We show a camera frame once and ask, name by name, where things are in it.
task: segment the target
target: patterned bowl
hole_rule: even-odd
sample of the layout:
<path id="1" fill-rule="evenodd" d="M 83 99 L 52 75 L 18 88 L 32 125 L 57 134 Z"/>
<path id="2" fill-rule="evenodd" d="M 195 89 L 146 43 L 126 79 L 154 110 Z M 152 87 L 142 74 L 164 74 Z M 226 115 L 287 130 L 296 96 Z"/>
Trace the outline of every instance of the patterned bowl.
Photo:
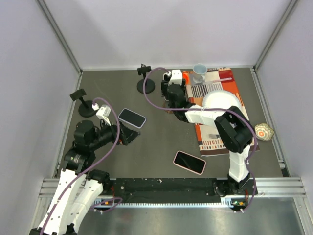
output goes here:
<path id="1" fill-rule="evenodd" d="M 270 141 L 275 133 L 266 123 L 256 125 L 254 130 L 257 138 L 263 141 Z"/>

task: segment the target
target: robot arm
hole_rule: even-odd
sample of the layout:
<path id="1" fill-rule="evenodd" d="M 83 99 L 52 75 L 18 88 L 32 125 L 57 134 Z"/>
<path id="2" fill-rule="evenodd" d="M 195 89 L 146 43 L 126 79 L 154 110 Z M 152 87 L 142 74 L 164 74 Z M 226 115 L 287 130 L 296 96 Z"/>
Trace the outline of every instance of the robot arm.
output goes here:
<path id="1" fill-rule="evenodd" d="M 74 141 L 71 149 L 64 156 L 64 163 L 61 170 L 60 180 L 51 205 L 38 228 L 32 229 L 29 235 L 39 235 L 52 207 L 56 208 L 47 222 L 44 235 L 73 235 L 77 234 L 80 224 L 93 204 L 94 200 L 103 191 L 111 188 L 110 176 L 108 173 L 93 170 L 79 177 L 67 189 L 63 197 L 58 200 L 66 186 L 77 177 L 78 174 L 90 167 L 95 160 L 94 151 L 114 142 L 117 135 L 117 126 L 110 123 L 102 107 L 98 110 L 100 128 L 95 127 L 90 120 L 84 120 L 76 125 Z M 128 145 L 140 133 L 130 130 L 120 122 L 120 135 L 118 144 Z M 86 180 L 84 189 L 78 194 L 79 187 Z"/>
<path id="2" fill-rule="evenodd" d="M 170 108 L 203 109 L 203 107 L 191 103 L 186 99 L 185 82 L 180 70 L 172 70 L 172 72 L 165 73 L 161 83 L 161 89 L 162 95 L 169 101 Z M 230 103 L 228 100 L 222 97 L 220 100 L 224 101 L 220 108 L 229 109 L 239 114 L 248 122 L 241 112 L 240 106 L 230 107 L 227 106 Z M 248 127 L 239 118 L 228 112 L 186 110 L 173 111 L 173 113 L 179 120 L 188 123 L 215 126 L 217 128 L 224 146 L 229 150 L 230 169 L 228 179 L 235 185 L 236 189 L 242 188 L 249 179 L 245 160 L 248 157 L 250 145 L 252 144 L 252 134 Z"/>

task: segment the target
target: pink phone case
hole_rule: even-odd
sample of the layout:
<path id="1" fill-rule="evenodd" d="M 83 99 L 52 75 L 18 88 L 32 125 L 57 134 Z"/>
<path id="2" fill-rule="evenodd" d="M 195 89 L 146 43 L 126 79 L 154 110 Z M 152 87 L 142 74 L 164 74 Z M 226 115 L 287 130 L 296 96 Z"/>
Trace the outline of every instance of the pink phone case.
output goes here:
<path id="1" fill-rule="evenodd" d="M 197 158 L 197 159 L 200 159 L 201 161 L 204 162 L 204 166 L 203 166 L 202 172 L 201 172 L 201 173 L 197 173 L 197 172 L 195 172 L 195 171 L 193 171 L 193 170 L 190 170 L 190 169 L 188 169 L 188 168 L 185 168 L 185 167 L 183 167 L 183 166 L 178 165 L 178 164 L 175 163 L 175 159 L 176 159 L 176 157 L 177 157 L 178 152 L 187 154 L 187 155 L 189 155 L 189 156 L 191 156 L 191 157 L 193 157 L 193 158 L 197 158 L 197 157 L 195 157 L 195 156 L 193 156 L 193 155 L 191 155 L 191 154 L 189 154 L 189 153 L 185 153 L 185 152 L 183 152 L 183 151 L 177 151 L 177 152 L 176 152 L 176 155 L 175 155 L 175 157 L 174 157 L 174 160 L 173 160 L 173 164 L 174 164 L 174 165 L 179 166 L 180 168 L 183 168 L 183 169 L 185 169 L 185 170 L 189 170 L 189 171 L 191 171 L 192 173 L 195 173 L 195 174 L 197 174 L 197 175 L 202 175 L 202 174 L 203 174 L 204 169 L 205 169 L 205 166 L 206 166 L 206 161 L 205 161 L 205 160 L 203 160 L 203 159 L 201 159 L 201 158 Z"/>

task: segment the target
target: white wall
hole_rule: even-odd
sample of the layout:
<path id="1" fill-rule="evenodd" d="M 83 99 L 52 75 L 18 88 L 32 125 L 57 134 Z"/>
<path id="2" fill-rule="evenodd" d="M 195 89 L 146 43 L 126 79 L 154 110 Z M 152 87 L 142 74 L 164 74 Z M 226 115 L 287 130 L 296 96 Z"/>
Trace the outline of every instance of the white wall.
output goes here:
<path id="1" fill-rule="evenodd" d="M 84 69 L 254 65 L 290 0 L 46 0 Z"/>
<path id="2" fill-rule="evenodd" d="M 259 74 L 291 173 L 313 206 L 313 1 L 300 0 Z"/>
<path id="3" fill-rule="evenodd" d="M 35 0 L 0 1 L 0 234 L 29 233 L 78 75 Z"/>

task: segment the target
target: phone screen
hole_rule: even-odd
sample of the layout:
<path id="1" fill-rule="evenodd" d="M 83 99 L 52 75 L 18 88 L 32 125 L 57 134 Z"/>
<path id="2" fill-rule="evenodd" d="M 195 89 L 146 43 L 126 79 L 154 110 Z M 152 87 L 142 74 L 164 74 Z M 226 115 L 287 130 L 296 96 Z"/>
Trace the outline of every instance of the phone screen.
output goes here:
<path id="1" fill-rule="evenodd" d="M 180 151 L 177 152 L 174 163 L 198 174 L 202 174 L 205 167 L 204 160 Z"/>
<path id="2" fill-rule="evenodd" d="M 146 118 L 144 116 L 139 115 L 128 109 L 123 109 L 123 111 L 119 114 L 118 118 L 137 128 L 141 128 L 146 121 Z"/>

